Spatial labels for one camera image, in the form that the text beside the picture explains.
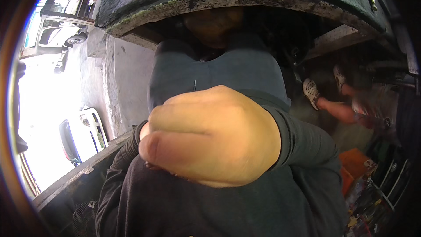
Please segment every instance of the car body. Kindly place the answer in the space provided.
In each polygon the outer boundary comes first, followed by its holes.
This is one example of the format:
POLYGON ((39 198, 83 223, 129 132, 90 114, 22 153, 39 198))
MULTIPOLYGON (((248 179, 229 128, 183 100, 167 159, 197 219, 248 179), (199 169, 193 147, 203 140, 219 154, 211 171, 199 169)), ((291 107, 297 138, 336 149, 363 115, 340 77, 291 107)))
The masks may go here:
POLYGON ((92 107, 61 122, 59 132, 64 155, 75 166, 108 146, 101 119, 92 107))

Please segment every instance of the white sandal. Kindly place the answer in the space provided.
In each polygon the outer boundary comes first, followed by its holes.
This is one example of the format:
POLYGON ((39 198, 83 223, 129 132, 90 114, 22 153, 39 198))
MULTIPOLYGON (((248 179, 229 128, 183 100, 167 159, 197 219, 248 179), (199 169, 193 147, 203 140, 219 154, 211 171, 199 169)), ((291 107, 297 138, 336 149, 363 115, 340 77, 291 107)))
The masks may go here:
POLYGON ((303 92, 307 99, 310 100, 310 103, 312 103, 314 109, 317 111, 320 110, 320 108, 318 108, 316 105, 317 99, 320 97, 320 93, 319 90, 317 90, 316 83, 312 79, 307 78, 303 82, 303 92))
POLYGON ((341 73, 341 68, 338 64, 334 66, 334 76, 336 80, 336 85, 338 86, 338 91, 341 94, 342 92, 342 86, 345 83, 345 76, 341 73))

